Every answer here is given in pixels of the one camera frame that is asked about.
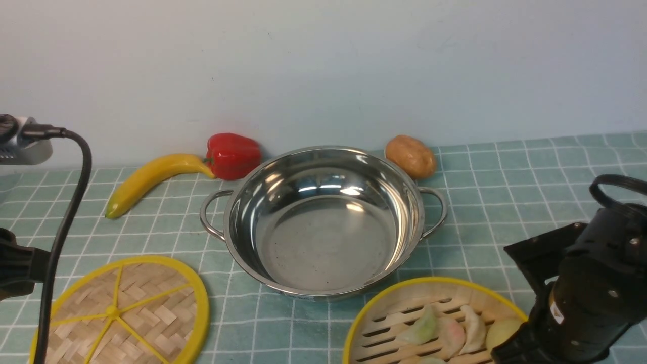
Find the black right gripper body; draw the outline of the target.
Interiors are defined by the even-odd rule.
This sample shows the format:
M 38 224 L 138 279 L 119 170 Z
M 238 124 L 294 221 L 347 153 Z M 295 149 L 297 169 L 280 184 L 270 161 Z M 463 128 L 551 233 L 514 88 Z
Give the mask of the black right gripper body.
M 645 219 L 599 209 L 504 247 L 536 299 L 526 323 L 490 351 L 496 363 L 594 363 L 645 320 Z

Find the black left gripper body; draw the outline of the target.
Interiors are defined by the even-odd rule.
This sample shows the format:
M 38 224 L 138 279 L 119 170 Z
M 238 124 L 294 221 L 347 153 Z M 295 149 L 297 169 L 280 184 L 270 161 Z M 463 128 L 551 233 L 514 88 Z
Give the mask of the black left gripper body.
M 13 232 L 1 228 L 1 300 L 28 296 L 44 283 L 51 253 L 19 246 Z

